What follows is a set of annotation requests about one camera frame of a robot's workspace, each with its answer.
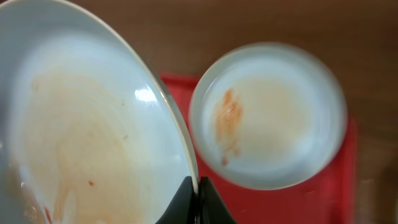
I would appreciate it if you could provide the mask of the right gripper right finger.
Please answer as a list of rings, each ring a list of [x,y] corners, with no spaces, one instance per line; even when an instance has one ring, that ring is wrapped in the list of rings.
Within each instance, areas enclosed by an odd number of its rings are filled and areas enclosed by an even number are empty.
[[[208,177],[199,184],[199,224],[237,224]]]

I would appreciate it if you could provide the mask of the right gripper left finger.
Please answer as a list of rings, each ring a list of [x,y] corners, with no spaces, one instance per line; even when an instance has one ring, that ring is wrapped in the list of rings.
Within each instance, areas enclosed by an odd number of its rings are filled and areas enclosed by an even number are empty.
[[[196,199],[192,178],[186,176],[156,224],[194,224],[196,220]]]

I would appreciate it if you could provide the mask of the white plate top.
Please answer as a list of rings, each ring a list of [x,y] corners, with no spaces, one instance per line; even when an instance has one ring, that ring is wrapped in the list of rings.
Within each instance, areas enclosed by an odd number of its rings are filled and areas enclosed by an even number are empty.
[[[247,189],[305,182],[336,156],[348,125],[331,70],[292,45],[239,47],[202,76],[189,107],[192,138],[220,177]]]

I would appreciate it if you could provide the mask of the white plate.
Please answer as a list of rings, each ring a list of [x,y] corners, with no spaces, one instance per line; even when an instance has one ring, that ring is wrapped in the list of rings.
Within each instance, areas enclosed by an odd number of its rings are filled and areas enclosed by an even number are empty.
[[[192,138],[220,177],[247,189],[305,182],[336,156],[348,125],[331,70],[292,45],[239,47],[202,76],[189,107]]]
[[[1,222],[155,223],[193,146],[172,95],[69,1],[1,4]]]

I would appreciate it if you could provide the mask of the red plastic tray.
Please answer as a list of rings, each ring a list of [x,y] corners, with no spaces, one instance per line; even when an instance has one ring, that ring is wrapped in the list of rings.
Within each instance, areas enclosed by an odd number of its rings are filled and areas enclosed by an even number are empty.
[[[211,179],[238,223],[354,223],[357,129],[353,118],[343,145],[315,177],[281,190],[249,190],[215,174],[196,156],[198,173]]]

